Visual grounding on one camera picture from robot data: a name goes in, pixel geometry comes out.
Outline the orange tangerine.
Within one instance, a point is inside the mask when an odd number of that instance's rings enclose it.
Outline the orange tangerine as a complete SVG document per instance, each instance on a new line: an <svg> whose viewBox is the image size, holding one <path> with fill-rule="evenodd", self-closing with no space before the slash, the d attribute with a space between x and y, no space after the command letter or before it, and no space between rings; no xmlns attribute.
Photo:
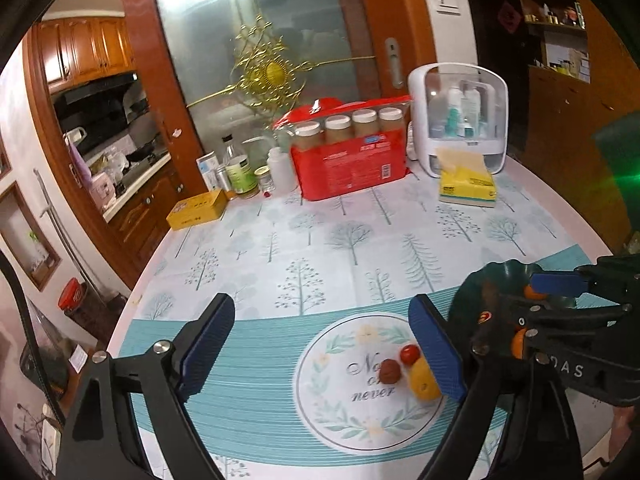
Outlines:
<svg viewBox="0 0 640 480"><path fill-rule="evenodd" d="M511 353L515 359L522 360L524 359L524 339L526 335L526 328L522 328L518 330L511 340Z"/></svg>
<svg viewBox="0 0 640 480"><path fill-rule="evenodd" d="M524 287L523 295L526 299L532 301L544 301L548 298L548 294L545 294L544 292L536 292L531 284Z"/></svg>

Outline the large yellow orange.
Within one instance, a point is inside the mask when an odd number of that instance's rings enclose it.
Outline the large yellow orange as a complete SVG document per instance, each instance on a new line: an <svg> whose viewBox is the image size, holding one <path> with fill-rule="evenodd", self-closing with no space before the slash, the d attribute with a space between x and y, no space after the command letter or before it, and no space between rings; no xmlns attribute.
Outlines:
<svg viewBox="0 0 640 480"><path fill-rule="evenodd" d="M410 366L408 382L412 393L420 401L431 402L442 396L431 367L423 356Z"/></svg>

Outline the small red tomato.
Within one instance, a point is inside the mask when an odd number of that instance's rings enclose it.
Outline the small red tomato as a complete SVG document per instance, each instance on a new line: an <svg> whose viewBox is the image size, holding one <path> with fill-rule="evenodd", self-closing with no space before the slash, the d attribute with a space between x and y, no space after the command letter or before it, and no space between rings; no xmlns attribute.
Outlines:
<svg viewBox="0 0 640 480"><path fill-rule="evenodd" d="M406 367L412 367L420 359L421 350L416 344L406 344L400 349L399 359Z"/></svg>

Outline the overripe brown banana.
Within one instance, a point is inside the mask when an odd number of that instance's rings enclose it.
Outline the overripe brown banana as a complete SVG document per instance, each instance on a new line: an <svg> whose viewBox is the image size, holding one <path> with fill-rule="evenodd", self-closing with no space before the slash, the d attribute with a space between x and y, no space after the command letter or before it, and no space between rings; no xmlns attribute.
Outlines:
<svg viewBox="0 0 640 480"><path fill-rule="evenodd" d="M490 281L484 281L480 291L480 299L482 307L472 338L472 350L479 356L486 356L496 344L499 333L500 298L497 285Z"/></svg>

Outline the dark green scalloped plate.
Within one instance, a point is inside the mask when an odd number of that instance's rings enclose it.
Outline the dark green scalloped plate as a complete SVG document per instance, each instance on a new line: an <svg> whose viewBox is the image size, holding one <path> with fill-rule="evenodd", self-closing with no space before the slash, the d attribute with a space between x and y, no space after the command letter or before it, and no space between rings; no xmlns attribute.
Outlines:
<svg viewBox="0 0 640 480"><path fill-rule="evenodd" d="M474 349L485 350L498 359L509 376L524 367L524 334L529 329L527 317L532 307L551 312L559 326L567 326L568 317L577 311L570 297L551 295L539 298L539 292L526 292L533 275L542 271L538 264L518 260L492 262L470 274L454 294L444 331L459 364L448 364L436 374L443 394L462 402L480 370L480 356Z"/></svg>

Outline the patterned tablecloth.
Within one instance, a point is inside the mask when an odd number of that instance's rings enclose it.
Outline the patterned tablecloth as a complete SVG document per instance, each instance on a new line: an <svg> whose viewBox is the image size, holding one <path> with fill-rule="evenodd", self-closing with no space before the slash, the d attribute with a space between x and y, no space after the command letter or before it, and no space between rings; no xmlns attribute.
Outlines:
<svg viewBox="0 0 640 480"><path fill-rule="evenodd" d="M141 353L224 292L232 332L186 404L224 478L416 478L456 406L378 381L383 361L411 340L409 300L425 294L447 310L488 263L568 270L608 250L517 162L497 183L489 209L441 203L419 167L322 202L238 200L221 220L165 237L108 348Z"/></svg>

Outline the red lidded jar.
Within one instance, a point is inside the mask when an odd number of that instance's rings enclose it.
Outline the red lidded jar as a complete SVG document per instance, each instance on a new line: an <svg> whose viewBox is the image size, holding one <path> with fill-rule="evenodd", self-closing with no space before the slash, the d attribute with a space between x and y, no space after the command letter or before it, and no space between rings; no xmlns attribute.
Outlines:
<svg viewBox="0 0 640 480"><path fill-rule="evenodd" d="M71 278L58 297L58 308L96 340L107 342L108 323L103 304L86 283Z"/></svg>

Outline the yellow cardboard box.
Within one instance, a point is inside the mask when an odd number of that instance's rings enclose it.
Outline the yellow cardboard box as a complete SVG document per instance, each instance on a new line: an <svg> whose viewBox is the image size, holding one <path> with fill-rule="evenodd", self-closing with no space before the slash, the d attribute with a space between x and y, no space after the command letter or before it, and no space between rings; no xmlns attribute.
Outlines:
<svg viewBox="0 0 640 480"><path fill-rule="evenodd" d="M174 231L192 228L202 223L219 220L227 205L228 198L224 191L209 191L180 200L171 209L166 221Z"/></svg>

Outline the yellow tissue box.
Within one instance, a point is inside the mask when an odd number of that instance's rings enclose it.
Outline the yellow tissue box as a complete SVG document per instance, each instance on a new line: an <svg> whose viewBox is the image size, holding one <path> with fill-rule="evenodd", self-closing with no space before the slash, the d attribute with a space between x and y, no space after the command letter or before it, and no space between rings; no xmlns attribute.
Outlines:
<svg viewBox="0 0 640 480"><path fill-rule="evenodd" d="M444 203L491 208L497 187L480 153L439 148L439 200Z"/></svg>

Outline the green label bottle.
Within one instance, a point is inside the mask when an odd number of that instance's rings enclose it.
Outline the green label bottle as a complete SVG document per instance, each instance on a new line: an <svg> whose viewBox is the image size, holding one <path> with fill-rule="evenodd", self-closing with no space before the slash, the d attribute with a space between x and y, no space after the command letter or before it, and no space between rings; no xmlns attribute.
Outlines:
<svg viewBox="0 0 640 480"><path fill-rule="evenodd" d="M222 142L224 142L224 169L233 192L241 198L254 196L258 192L258 183L247 154L234 142L231 134L224 136Z"/></svg>

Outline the wooden shelf cabinet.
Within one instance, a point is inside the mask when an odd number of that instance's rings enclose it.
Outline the wooden shelf cabinet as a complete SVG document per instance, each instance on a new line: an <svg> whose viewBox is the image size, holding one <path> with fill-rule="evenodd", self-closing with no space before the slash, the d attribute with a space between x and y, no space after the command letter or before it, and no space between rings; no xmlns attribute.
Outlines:
<svg viewBox="0 0 640 480"><path fill-rule="evenodd" d="M618 252L634 229L594 137L639 108L639 69L591 0L521 0L541 57L529 67L523 164Z"/></svg>

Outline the white plastic bottle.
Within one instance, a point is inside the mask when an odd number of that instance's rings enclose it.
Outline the white plastic bottle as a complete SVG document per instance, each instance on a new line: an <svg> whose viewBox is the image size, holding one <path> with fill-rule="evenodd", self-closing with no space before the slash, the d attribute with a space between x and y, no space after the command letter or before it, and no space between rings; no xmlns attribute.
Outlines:
<svg viewBox="0 0 640 480"><path fill-rule="evenodd" d="M267 166L278 193L291 193L296 190L297 178L288 152L278 146L270 148Z"/></svg>

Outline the white cosmetics organizer box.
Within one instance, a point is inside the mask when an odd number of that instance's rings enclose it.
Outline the white cosmetics organizer box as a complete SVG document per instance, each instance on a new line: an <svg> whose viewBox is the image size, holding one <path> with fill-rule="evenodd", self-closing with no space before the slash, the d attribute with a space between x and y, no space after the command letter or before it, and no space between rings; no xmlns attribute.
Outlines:
<svg viewBox="0 0 640 480"><path fill-rule="evenodd" d="M408 76L411 132L416 160L431 177L440 175L441 148L480 154L491 174L506 159L509 90L498 74L468 63L420 66Z"/></svg>

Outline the pack of four jars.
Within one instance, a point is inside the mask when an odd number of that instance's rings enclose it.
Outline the pack of four jars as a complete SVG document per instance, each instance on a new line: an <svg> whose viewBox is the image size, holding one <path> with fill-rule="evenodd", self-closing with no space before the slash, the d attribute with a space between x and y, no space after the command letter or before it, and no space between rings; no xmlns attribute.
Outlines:
<svg viewBox="0 0 640 480"><path fill-rule="evenodd" d="M396 105L364 106L347 112L293 122L293 143L300 150L405 130L406 110Z"/></svg>

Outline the wooden kitchen cabinets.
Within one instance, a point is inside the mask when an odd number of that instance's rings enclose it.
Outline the wooden kitchen cabinets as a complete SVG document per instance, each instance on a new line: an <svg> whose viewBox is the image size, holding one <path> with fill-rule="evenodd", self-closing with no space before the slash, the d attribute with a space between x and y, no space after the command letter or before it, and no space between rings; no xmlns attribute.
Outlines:
<svg viewBox="0 0 640 480"><path fill-rule="evenodd" d="M43 153L98 253L134 286L186 189L118 16L40 21L23 44Z"/></svg>

